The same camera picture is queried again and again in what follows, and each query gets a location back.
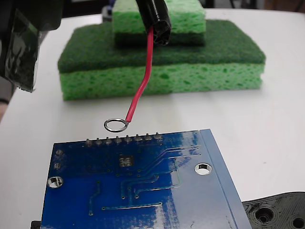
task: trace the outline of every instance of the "black cable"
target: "black cable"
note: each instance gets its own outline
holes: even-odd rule
[[[1,99],[0,98],[0,104],[3,103],[3,104],[9,104],[9,101],[6,100],[6,99]]]
[[[305,2],[305,0],[300,0],[299,4],[295,8],[295,12],[299,12],[300,11],[300,9],[303,6],[304,2]]]
[[[233,0],[230,0],[230,3],[231,3],[231,7],[232,7],[232,9],[235,9],[235,5],[234,5]]]

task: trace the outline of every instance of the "green sponge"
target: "green sponge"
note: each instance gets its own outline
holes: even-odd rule
[[[115,48],[111,23],[76,29],[58,68],[64,100],[134,95],[146,48]],[[265,55],[229,21],[207,20],[206,47],[156,47],[145,94],[257,89]]]
[[[166,0],[172,22],[170,45],[203,45],[205,10],[199,0]],[[116,0],[113,32],[117,45],[145,45],[147,34],[135,0]]]

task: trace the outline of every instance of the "black object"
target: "black object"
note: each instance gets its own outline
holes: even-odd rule
[[[30,229],[40,229],[41,221],[32,221]]]
[[[230,4],[231,4],[232,9],[235,9],[235,5],[234,5],[233,0],[230,0]]]
[[[136,0],[146,31],[153,26],[154,42],[167,45],[172,24],[164,0]]]
[[[253,229],[305,229],[305,192],[243,202]]]
[[[164,0],[137,3],[146,30],[154,28],[154,42],[166,45],[172,26]],[[0,0],[0,76],[32,92],[40,32],[57,29],[63,17],[101,13],[108,4],[109,0]]]
[[[299,1],[298,5],[295,8],[295,12],[299,12],[300,11],[300,9],[303,6],[304,2],[305,2],[305,0],[300,0]]]

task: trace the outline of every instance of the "metal ring terminal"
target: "metal ring terminal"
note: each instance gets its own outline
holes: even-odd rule
[[[110,122],[124,123],[125,126],[122,127],[121,129],[111,129],[111,128],[109,128],[109,127],[107,126],[107,124],[110,123]],[[122,131],[126,130],[127,127],[128,127],[128,124],[129,124],[129,122],[127,122],[127,121],[125,121],[125,120],[123,120],[123,119],[121,119],[121,118],[111,118],[111,119],[108,119],[108,120],[104,123],[104,127],[105,127],[106,130],[108,130],[108,131],[110,131],[110,132],[117,133],[117,132],[122,132]]]

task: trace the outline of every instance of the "black connector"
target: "black connector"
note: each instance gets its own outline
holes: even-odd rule
[[[154,42],[167,45],[172,24],[164,0],[136,0],[146,32],[153,26]]]

